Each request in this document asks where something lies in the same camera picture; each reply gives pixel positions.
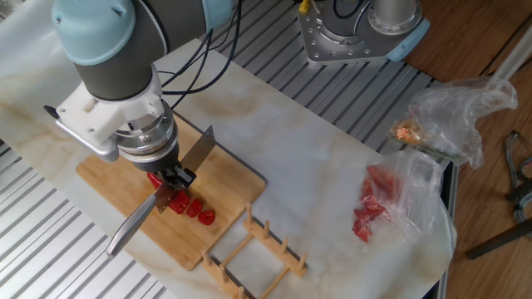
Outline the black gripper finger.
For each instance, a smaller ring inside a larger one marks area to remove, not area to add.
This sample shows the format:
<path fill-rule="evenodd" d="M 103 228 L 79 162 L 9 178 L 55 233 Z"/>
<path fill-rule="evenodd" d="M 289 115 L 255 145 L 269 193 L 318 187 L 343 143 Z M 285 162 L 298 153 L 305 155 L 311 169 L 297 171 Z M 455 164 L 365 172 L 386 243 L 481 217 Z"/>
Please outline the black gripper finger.
<path fill-rule="evenodd" d="M 176 172 L 173 169 L 163 169 L 160 171 L 160 178 L 173 190 L 176 190 Z"/>
<path fill-rule="evenodd" d="M 172 176 L 172 185 L 176 189 L 187 189 L 196 179 L 196 174 L 190 169 L 175 167 Z"/>

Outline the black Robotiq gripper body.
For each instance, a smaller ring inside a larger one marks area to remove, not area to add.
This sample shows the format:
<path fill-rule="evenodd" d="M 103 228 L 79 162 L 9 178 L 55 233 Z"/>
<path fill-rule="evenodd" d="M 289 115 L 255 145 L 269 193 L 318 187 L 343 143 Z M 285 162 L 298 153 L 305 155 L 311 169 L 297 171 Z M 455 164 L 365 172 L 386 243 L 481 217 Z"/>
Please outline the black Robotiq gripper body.
<path fill-rule="evenodd" d="M 178 155 L 179 145 L 174 144 L 171 148 L 166 146 L 154 154 L 145 155 L 144 160 L 135 161 L 133 165 L 142 171 L 156 173 L 178 165 Z"/>

